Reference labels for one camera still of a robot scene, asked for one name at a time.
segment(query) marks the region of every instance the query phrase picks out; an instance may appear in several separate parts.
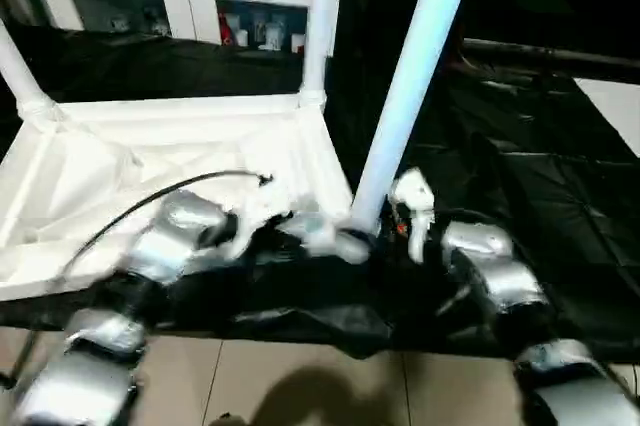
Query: white platform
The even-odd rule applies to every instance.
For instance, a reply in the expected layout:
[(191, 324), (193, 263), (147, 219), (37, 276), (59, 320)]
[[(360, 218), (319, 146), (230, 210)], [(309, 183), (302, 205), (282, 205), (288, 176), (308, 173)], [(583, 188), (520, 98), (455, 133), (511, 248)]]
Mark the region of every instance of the white platform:
[[(155, 190), (205, 172), (229, 177), (189, 189), (259, 220), (268, 210), (317, 205), (344, 219), (351, 192), (318, 108), (297, 95), (60, 105), (67, 119), (39, 131), (24, 123), (0, 165), (0, 300), (34, 296), (93, 233)], [(98, 243), (66, 288), (109, 271), (145, 207)]]

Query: black plastic sheet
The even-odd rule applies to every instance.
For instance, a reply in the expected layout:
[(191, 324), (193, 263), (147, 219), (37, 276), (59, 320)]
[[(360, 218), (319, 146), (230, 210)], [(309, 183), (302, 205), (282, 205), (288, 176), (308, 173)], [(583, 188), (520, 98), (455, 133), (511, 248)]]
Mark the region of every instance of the black plastic sheet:
[[(300, 58), (272, 53), (136, 35), (12, 34), (58, 101), (281, 93), (301, 80)], [(392, 72), (388, 58), (341, 55), (331, 64), (325, 117), (354, 187)], [(8, 114), (6, 124), (5, 136), (19, 122)], [(571, 80), (441, 65), (401, 169), (410, 166), (427, 176), (439, 210), (480, 211), (518, 239), (560, 307), (566, 334), (583, 337), (603, 359), (640, 358), (640, 165)], [(256, 241), (278, 260), (248, 254), (185, 278), (162, 332), (326, 343), (357, 357), (381, 349), (501, 354), (472, 304), (434, 314), (455, 291), (435, 246), (429, 267), (416, 266), (387, 227), (372, 260), (353, 266), (301, 259), (279, 235)], [(5, 302), (0, 324), (57, 329), (90, 296)]]

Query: white plastic part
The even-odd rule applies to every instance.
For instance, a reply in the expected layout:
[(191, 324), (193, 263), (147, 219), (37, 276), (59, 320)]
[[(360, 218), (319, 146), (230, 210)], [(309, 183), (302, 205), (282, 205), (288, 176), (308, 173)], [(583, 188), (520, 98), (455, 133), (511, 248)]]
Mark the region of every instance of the white plastic part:
[(307, 18), (301, 106), (324, 107), (324, 75), (332, 26), (332, 0), (311, 0)]
[(410, 169), (394, 183), (389, 198), (406, 204), (411, 211), (432, 211), (435, 203), (433, 192), (418, 168)]
[(418, 0), (352, 208), (374, 232), (460, 0)]
[(54, 117), (53, 101), (38, 86), (2, 21), (0, 21), (0, 71), (16, 98), (18, 114), (22, 119), (31, 116)]
[[(23, 208), (23, 215), (33, 217), (33, 227), (38, 226), (36, 215), (47, 223), (74, 214), (78, 205), (89, 207), (108, 199), (117, 189), (139, 182), (130, 148), (75, 128), (67, 130), (64, 123), (60, 124), (34, 185), (34, 190), (46, 188), (46, 199), (32, 194)], [(43, 175), (48, 179), (46, 184), (41, 181)]]
[[(34, 148), (31, 151), (27, 150), (26, 146), (28, 143), (25, 144), (25, 148), (20, 150), (12, 148), (13, 151), (9, 151), (7, 158), (0, 164), (0, 174), (2, 174), (3, 178), (14, 174), (20, 175), (22, 171), (16, 171), (18, 168), (12, 167), (16, 159), (18, 162), (24, 161), (28, 165), (23, 174), (20, 175), (21, 177), (19, 177), (18, 182), (14, 184), (10, 183), (10, 186), (14, 186), (14, 188), (2, 188), (5, 197), (10, 199), (11, 202), (8, 203), (6, 209), (2, 211), (4, 215), (2, 217), (2, 224), (0, 225), (0, 246), (5, 246), (10, 243), (11, 236), (18, 227), (18, 221), (20, 220), (22, 211), (33, 191), (40, 170), (46, 161), (49, 146), (55, 137), (55, 130), (53, 129), (45, 131), (44, 133), (40, 133), (37, 130), (32, 130), (32, 132), (29, 133), (27, 126), (23, 127), (20, 131), (25, 131), (25, 134), (23, 134), (22, 137), (16, 138), (14, 144), (18, 144), (19, 147), (26, 141), (32, 143)], [(36, 137), (24, 138), (24, 136), (30, 134)]]
[[(39, 296), (47, 292), (69, 258), (85, 242), (64, 240), (20, 244), (0, 249), (2, 283), (0, 300)], [(61, 286), (62, 291), (74, 291), (90, 286), (113, 269), (118, 258), (131, 243), (131, 236), (110, 236), (98, 242), (74, 267)]]
[(389, 200), (403, 203), (411, 210), (409, 257), (418, 264), (424, 261), (424, 243), (435, 220), (433, 192), (418, 168), (404, 173), (391, 189)]
[(337, 226), (321, 213), (298, 212), (279, 229), (300, 238), (310, 256), (337, 256), (349, 264), (365, 262), (370, 246)]

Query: white metal frame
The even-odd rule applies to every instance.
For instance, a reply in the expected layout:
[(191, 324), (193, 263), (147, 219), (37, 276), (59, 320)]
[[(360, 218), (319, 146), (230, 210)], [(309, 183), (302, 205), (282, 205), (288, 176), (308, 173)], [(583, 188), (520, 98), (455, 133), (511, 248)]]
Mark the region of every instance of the white metal frame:
[[(280, 202), (290, 204), (299, 200), (300, 194), (311, 195), (309, 199), (330, 218), (346, 219), (352, 195), (322, 117), (331, 1), (312, 2), (303, 86), (299, 94), (288, 95), (57, 104), (40, 89), (0, 22), (0, 71), (24, 120), (0, 163), (0, 300), (45, 293), (50, 280), (80, 246), (76, 240), (22, 243), (22, 239), (16, 239), (23, 237), (24, 218), (43, 219), (39, 216), (39, 195), (48, 194), (50, 189), (49, 184), (43, 183), (43, 176), (45, 180), (57, 179), (47, 177), (46, 171), (59, 159), (54, 155), (56, 140), (69, 130), (86, 132), (104, 144), (128, 147), (164, 148), (173, 143), (212, 141), (211, 138), (224, 144), (233, 139), (252, 154), (250, 164), (245, 163), (247, 169), (281, 178), (284, 189), (276, 190)], [(252, 134), (274, 128), (284, 133), (273, 136), (274, 144), (269, 142), (263, 148), (260, 141), (251, 143)], [(85, 168), (92, 167), (90, 155), (82, 150), (77, 153), (81, 161), (71, 164), (74, 173), (67, 176), (65, 184), (71, 189), (66, 191), (83, 184)], [(215, 156), (208, 150), (206, 155)], [(284, 163), (277, 162), (281, 157)], [(261, 170), (263, 162), (269, 161), (277, 168), (276, 173)], [(258, 210), (264, 207), (256, 205)], [(82, 288), (103, 275), (122, 247), (117, 237), (101, 242), (71, 273), (65, 287)]]

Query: floor tile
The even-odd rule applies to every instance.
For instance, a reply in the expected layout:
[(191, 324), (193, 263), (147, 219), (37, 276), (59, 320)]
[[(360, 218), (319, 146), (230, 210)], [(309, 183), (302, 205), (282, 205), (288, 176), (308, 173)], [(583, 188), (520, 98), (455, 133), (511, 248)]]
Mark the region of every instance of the floor tile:
[[(10, 369), (25, 337), (24, 330), (0, 328), (0, 371)], [(62, 333), (43, 334), (26, 372), (35, 370), (61, 338)], [(144, 390), (132, 426), (200, 426), (220, 344), (213, 339), (152, 338), (140, 368)], [(0, 395), (2, 417), (9, 401)]]
[[(18, 354), (24, 345), (28, 332), (24, 329), (0, 328), (0, 371), (7, 374), (11, 371)], [(62, 333), (42, 333), (31, 359), (25, 365), (21, 378), (26, 378), (37, 371), (46, 360), (52, 349), (60, 343)], [(6, 391), (0, 392), (0, 424), (7, 424), (11, 412), (12, 396)]]
[(133, 426), (200, 426), (221, 341), (156, 338), (141, 366), (144, 390)]
[(412, 425), (521, 424), (511, 363), (413, 353), (404, 361)]
[(225, 341), (206, 424), (228, 412), (253, 426), (408, 426), (404, 384), (398, 354)]

